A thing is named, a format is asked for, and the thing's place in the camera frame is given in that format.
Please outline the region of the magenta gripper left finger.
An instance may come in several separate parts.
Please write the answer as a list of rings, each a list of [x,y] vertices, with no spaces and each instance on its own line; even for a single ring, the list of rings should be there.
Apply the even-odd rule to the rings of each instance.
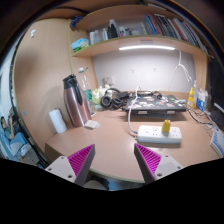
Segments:
[[[76,185],[83,186],[95,156],[95,145],[87,146],[66,157],[59,156],[46,171]]]

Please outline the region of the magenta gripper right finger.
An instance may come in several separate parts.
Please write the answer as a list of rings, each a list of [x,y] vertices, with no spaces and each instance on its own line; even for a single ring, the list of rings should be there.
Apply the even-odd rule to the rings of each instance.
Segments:
[[[140,144],[134,145],[134,155],[146,184],[159,180],[183,168],[170,155],[160,155]]]

